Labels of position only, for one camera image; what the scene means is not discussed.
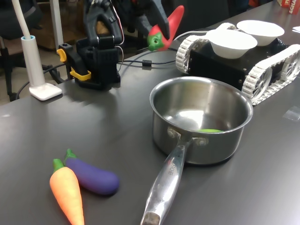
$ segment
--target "white bowl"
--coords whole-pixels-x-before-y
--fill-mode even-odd
[[[247,34],[251,34],[255,37],[258,46],[269,45],[275,38],[285,33],[285,30],[278,25],[259,20],[244,20],[239,22],[236,26]]]
[[[211,30],[207,34],[215,54],[226,59],[237,59],[257,45],[254,37],[235,30]]]

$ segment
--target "saucepan handle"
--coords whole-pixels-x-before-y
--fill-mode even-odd
[[[178,141],[165,160],[148,196],[141,225],[161,225],[175,197],[190,142]]]

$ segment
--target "orange carrot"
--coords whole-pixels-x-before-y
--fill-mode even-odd
[[[53,167],[50,187],[60,208],[72,225],[84,225],[83,203],[74,172],[64,167],[60,159],[53,160]]]

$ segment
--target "stainless steel saucepan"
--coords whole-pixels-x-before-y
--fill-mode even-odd
[[[157,85],[150,103],[153,140],[169,156],[150,190],[141,225],[160,225],[175,197],[184,162],[211,165],[231,157],[253,108],[236,88],[190,76]]]

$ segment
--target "red pepper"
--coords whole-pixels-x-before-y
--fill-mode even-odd
[[[168,17],[169,21],[169,27],[170,27],[170,39],[167,40],[158,25],[155,25],[152,27],[151,31],[149,32],[149,35],[147,37],[148,45],[149,45],[149,50],[154,51],[154,50],[166,50],[168,47],[171,45],[174,36],[176,34],[176,31],[179,27],[179,24],[181,22],[181,19],[183,17],[184,13],[184,7],[183,6],[178,6],[172,14]]]

